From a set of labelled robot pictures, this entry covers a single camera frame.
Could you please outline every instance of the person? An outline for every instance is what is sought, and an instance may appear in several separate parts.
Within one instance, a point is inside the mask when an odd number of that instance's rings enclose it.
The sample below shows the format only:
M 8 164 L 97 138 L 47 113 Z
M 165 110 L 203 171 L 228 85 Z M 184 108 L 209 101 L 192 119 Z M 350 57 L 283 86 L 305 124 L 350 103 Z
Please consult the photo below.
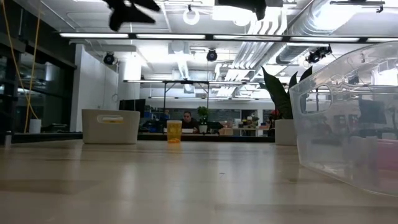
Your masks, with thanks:
M 199 132 L 199 124 L 194 118 L 192 118 L 192 114 L 189 111 L 184 112 L 184 117 L 182 119 L 182 128 L 183 129 L 193 129 L 194 133 Z

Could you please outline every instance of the computer monitor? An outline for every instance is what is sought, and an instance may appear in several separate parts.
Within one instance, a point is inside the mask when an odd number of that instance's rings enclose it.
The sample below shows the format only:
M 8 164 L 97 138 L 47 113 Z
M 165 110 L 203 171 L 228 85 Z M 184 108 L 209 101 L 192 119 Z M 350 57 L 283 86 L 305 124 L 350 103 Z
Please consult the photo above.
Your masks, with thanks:
M 145 113 L 145 99 L 141 100 L 121 100 L 119 110 L 139 111 L 140 117 L 144 117 Z

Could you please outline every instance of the white planter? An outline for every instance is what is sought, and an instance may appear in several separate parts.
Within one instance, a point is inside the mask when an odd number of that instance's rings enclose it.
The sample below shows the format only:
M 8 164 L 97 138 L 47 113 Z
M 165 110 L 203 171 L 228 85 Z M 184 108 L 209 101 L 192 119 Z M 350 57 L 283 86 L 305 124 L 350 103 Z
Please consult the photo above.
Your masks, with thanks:
M 275 143 L 280 146 L 297 145 L 297 135 L 292 119 L 275 121 Z
M 207 125 L 199 125 L 199 133 L 207 133 Z

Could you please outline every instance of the clear plastic bin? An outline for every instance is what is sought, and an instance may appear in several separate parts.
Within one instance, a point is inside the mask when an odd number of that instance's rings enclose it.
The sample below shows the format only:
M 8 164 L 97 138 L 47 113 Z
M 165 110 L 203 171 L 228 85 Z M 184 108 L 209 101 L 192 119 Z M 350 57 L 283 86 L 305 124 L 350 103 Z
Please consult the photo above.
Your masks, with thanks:
M 290 89 L 300 163 L 398 196 L 398 42 L 335 60 Z

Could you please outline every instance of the yellow cable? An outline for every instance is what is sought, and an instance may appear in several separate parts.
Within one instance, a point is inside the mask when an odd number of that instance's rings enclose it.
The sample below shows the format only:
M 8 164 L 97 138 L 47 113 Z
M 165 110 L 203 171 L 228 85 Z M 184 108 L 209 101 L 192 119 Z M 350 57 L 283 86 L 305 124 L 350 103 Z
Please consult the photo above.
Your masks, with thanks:
M 14 47 L 13 47 L 12 40 L 11 40 L 10 29 L 9 29 L 9 24 L 8 24 L 8 19 L 7 19 L 7 13 L 6 13 L 6 5 L 5 5 L 5 2 L 4 2 L 4 1 L 2 2 L 2 11 L 3 11 L 3 14 L 4 14 L 4 19 L 5 19 L 5 21 L 6 21 L 6 30 L 7 30 L 8 41 L 9 41 L 9 43 L 10 43 L 12 59 L 13 59 L 13 61 L 14 61 L 14 65 L 15 65 L 15 68 L 16 68 L 17 76 L 18 76 L 18 79 L 19 79 L 19 84 L 21 84 L 21 88 L 23 89 L 24 95 L 25 95 L 25 97 L 26 97 L 26 100 L 28 101 L 28 107 L 29 107 L 30 110 L 32 111 L 32 114 L 34 115 L 34 117 L 35 117 L 36 119 L 38 119 L 37 115 L 35 114 L 35 112 L 34 112 L 34 110 L 33 110 L 33 108 L 32 108 L 32 105 L 30 104 L 30 100 L 29 100 L 29 98 L 28 98 L 28 96 L 27 96 L 27 94 L 26 94 L 26 92 L 25 92 L 24 84 L 23 84 L 23 82 L 22 82 L 22 80 L 21 80 L 21 75 L 20 75 L 20 73 L 19 73 L 18 63 L 17 63 L 16 57 L 15 57 L 15 54 L 14 54 Z
M 40 28 L 40 15 L 41 15 L 41 8 L 42 8 L 42 4 L 39 1 L 39 6 L 38 6 L 38 11 L 39 11 L 39 15 L 37 16 L 37 25 L 36 25 L 36 36 L 35 36 L 35 47 L 33 49 L 33 64 L 32 64 L 32 73 L 30 74 L 30 83 L 29 83 L 29 99 L 27 101 L 27 107 L 26 107 L 26 118 L 25 118 L 25 129 L 24 129 L 24 133 L 26 133 L 26 129 L 27 129 L 27 121 L 29 119 L 29 108 L 32 107 L 32 105 L 30 104 L 30 97 L 32 94 L 32 84 L 33 84 L 33 76 L 35 73 L 35 65 L 36 65 L 36 51 L 37 51 L 37 41 L 39 39 L 39 28 Z

